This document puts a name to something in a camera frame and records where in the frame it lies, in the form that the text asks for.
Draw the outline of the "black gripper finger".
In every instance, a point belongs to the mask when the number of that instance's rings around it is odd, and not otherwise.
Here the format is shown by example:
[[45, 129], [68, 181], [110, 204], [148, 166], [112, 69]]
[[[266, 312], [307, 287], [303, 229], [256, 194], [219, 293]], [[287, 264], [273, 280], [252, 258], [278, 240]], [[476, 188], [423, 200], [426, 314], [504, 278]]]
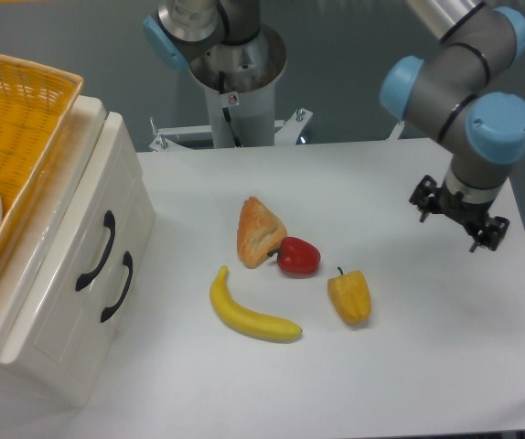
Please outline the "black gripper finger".
[[473, 239], [469, 251], [474, 252], [478, 248], [496, 251], [506, 236], [508, 228], [509, 220], [500, 216], [490, 217], [486, 215], [483, 219], [468, 223], [466, 231]]
[[441, 193], [442, 189], [429, 175], [425, 175], [415, 187], [409, 198], [409, 202], [419, 210], [419, 221], [421, 223], [424, 223], [430, 215], [440, 215], [444, 213], [439, 199]]

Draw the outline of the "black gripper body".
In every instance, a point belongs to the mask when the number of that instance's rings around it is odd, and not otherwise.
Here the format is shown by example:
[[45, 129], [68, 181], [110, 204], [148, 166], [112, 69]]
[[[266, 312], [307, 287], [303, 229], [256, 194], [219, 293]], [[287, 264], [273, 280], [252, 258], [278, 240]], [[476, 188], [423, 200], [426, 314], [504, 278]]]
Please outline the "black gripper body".
[[488, 218], [488, 210], [494, 199], [481, 203], [467, 202], [460, 191], [452, 193], [444, 182], [435, 195], [441, 212], [449, 219], [460, 224], [467, 233], [479, 233]]

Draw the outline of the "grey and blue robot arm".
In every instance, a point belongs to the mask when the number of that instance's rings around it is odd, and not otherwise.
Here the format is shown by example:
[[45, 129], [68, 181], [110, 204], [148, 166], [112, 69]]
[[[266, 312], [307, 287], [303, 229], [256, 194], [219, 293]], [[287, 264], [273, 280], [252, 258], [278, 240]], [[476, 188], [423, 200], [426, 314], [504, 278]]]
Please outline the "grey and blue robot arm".
[[[424, 177], [410, 201], [423, 217], [444, 215], [476, 247], [495, 250], [509, 222], [489, 209], [525, 155], [525, 101], [487, 86], [525, 51], [525, 18], [482, 1], [412, 1], [410, 8], [442, 49], [431, 61], [399, 60], [380, 87], [380, 104], [452, 156], [444, 181]], [[258, 2], [167, 1], [143, 27], [157, 56], [189, 70], [205, 92], [215, 146], [295, 141], [293, 124], [274, 124], [286, 48], [262, 22]]]

